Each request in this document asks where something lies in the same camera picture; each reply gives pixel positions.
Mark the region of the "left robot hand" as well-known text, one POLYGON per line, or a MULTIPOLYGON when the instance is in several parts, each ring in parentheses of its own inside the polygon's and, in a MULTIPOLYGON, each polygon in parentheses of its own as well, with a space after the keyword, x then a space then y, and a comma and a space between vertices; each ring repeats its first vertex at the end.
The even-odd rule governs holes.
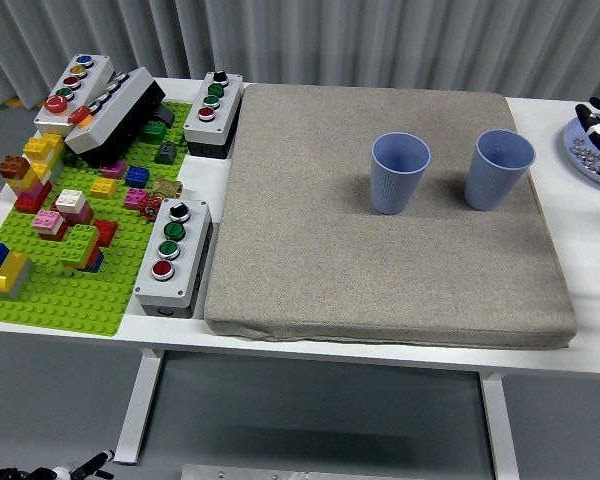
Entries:
POLYGON ((20 470, 16 467, 1 468, 0 479, 19 480, 84 480, 89 477, 99 479, 113 479, 114 475, 103 470, 103 467, 113 460, 115 452, 104 450, 78 466, 58 466, 54 468, 38 467, 31 472, 20 470))

